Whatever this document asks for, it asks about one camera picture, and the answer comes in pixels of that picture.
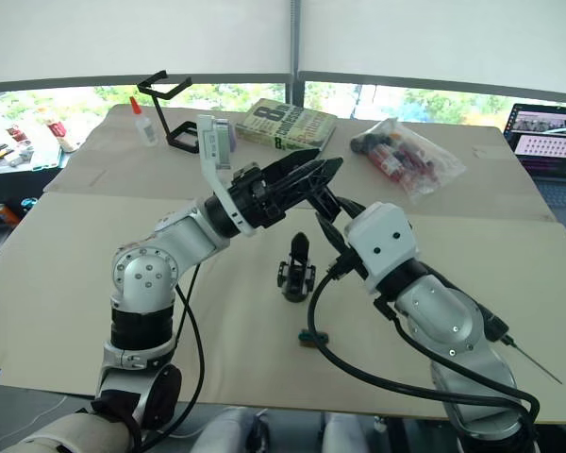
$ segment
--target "glue bottle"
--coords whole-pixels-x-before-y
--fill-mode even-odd
[[[147,116],[142,114],[141,107],[133,96],[130,96],[130,104],[132,104],[132,110],[136,115],[135,124],[141,135],[142,142],[147,146],[155,146],[158,144],[158,136],[153,129],[153,123]]]

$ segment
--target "red bottle cap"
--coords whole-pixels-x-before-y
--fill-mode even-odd
[[[134,113],[140,115],[142,110],[138,102],[136,102],[136,99],[134,99],[134,96],[130,96],[130,104],[132,104],[132,110],[134,111]]]

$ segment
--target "laptop screen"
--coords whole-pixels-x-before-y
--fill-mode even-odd
[[[566,107],[516,104],[503,135],[531,176],[566,179]]]

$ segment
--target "plastic bag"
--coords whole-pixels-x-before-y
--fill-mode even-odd
[[[412,203],[450,183],[465,170],[447,150],[403,126],[396,118],[377,123],[350,141],[389,179],[399,184]]]

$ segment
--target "green book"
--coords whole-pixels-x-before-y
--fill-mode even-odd
[[[291,104],[260,99],[235,125],[237,137],[284,151],[323,151],[336,126],[336,116]]]

